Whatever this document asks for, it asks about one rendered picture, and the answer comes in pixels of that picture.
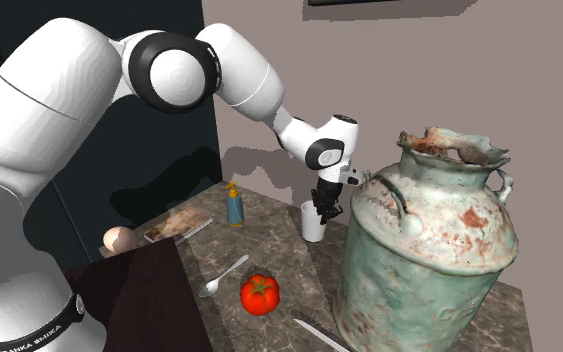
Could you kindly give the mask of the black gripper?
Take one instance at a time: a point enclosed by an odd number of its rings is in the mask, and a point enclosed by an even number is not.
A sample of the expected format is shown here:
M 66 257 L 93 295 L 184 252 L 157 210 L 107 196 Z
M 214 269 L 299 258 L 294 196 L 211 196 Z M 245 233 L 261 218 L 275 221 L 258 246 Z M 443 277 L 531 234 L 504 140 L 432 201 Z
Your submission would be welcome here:
M 318 178 L 316 189 L 311 190 L 311 196 L 316 213 L 320 216 L 321 225 L 327 223 L 327 217 L 334 218 L 343 212 L 343 208 L 338 203 L 341 192 L 341 183 Z

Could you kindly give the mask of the white cup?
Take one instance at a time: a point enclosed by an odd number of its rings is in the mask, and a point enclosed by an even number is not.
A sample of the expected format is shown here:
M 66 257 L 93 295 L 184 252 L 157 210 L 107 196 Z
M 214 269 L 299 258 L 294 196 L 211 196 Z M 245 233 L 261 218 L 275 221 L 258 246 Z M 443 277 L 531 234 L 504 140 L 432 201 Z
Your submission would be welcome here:
M 302 238 L 311 243 L 320 242 L 324 237 L 326 226 L 321 224 L 321 215 L 317 213 L 313 201 L 304 202 L 300 210 Z

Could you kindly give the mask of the blue bottle with yellow pump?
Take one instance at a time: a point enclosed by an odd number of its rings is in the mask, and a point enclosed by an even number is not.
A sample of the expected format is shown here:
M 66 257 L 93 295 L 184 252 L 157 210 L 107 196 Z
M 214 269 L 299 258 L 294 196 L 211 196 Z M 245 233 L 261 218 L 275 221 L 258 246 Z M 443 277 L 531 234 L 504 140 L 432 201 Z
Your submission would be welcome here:
M 242 195 L 236 188 L 236 182 L 226 185 L 229 193 L 226 197 L 227 221 L 233 227 L 241 226 L 244 222 Z

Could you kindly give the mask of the red tomato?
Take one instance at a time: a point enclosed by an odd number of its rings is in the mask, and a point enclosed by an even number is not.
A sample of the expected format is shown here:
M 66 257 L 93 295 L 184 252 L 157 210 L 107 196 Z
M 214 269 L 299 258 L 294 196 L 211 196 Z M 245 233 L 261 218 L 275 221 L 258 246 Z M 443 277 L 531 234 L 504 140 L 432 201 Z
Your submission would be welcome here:
M 240 301 L 251 315 L 261 316 L 274 311 L 280 302 L 276 279 L 262 274 L 252 275 L 241 287 Z

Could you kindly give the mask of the large rusty green milk can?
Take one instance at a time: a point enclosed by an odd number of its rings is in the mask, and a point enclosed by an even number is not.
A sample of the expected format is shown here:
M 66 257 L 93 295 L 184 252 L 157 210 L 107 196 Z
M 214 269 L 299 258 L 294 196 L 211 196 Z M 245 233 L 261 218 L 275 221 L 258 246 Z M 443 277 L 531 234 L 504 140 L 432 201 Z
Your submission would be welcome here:
M 481 135 L 402 134 L 400 160 L 369 176 L 351 216 L 333 318 L 352 352 L 453 352 L 518 253 L 508 162 Z

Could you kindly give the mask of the silver spoon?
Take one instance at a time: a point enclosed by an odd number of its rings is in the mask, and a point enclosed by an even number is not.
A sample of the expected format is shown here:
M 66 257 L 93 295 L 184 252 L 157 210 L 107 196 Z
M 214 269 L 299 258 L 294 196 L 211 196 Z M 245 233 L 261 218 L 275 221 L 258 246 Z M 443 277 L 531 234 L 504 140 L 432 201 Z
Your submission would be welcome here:
M 221 273 L 218 277 L 216 277 L 213 280 L 210 280 L 209 282 L 207 282 L 199 291 L 198 291 L 198 296 L 200 298 L 205 298 L 205 297 L 210 297 L 212 295 L 214 295 L 220 285 L 220 282 L 222 281 L 222 279 L 229 274 L 230 272 L 232 272 L 233 270 L 235 270 L 236 268 L 238 268 L 240 265 L 242 265 L 244 262 L 246 262 L 249 259 L 249 255 L 248 254 L 244 254 L 243 256 L 241 256 L 238 260 L 236 260 L 231 266 L 229 266 L 223 273 Z

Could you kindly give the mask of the silver knife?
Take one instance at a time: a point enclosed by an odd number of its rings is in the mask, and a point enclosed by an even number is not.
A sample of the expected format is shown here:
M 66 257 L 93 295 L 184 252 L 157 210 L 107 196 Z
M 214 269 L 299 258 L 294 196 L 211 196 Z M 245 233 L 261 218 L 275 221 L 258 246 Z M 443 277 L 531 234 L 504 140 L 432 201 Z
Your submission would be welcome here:
M 303 327 L 305 330 L 310 332 L 312 335 L 314 335 L 315 337 L 320 339 L 322 342 L 326 343 L 328 346 L 333 348 L 336 352 L 350 352 L 348 349 L 343 347 L 341 344 L 339 344 L 335 340 L 331 339 L 329 336 L 322 333 L 318 329 L 314 328 L 313 326 L 311 326 L 307 322 L 305 322 L 301 319 L 298 319 L 298 318 L 294 318 L 294 321 L 296 323 L 298 323 L 301 327 Z

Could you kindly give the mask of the brown book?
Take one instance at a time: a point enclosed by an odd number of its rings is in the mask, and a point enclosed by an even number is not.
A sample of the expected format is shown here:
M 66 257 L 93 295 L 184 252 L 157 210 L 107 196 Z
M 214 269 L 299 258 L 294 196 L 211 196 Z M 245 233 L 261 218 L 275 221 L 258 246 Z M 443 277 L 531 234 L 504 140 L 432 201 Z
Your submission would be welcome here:
M 172 238 L 179 245 L 212 222 L 211 215 L 197 208 L 187 207 L 146 231 L 143 237 L 151 243 Z

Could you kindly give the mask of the dark tall cabinet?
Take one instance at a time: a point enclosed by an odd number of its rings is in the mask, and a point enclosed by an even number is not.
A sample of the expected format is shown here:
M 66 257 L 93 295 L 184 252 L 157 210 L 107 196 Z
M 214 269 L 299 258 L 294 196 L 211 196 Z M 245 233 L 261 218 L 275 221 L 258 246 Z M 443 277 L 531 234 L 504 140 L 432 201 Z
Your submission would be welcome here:
M 194 36 L 204 27 L 202 0 L 0 0 L 2 54 L 59 17 L 114 39 L 148 29 Z M 108 229 L 137 228 L 221 179 L 211 100 L 188 114 L 168 115 L 127 96 L 42 190 L 24 233 L 68 271 L 100 259 Z

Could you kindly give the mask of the beige egg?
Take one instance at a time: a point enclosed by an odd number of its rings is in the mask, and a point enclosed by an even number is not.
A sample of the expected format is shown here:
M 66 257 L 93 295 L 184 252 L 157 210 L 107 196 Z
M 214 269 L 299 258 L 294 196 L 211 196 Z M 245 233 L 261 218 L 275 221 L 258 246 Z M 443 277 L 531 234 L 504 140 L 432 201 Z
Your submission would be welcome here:
M 116 226 L 104 233 L 103 243 L 107 250 L 119 254 L 134 247 L 136 235 L 135 232 L 128 227 Z

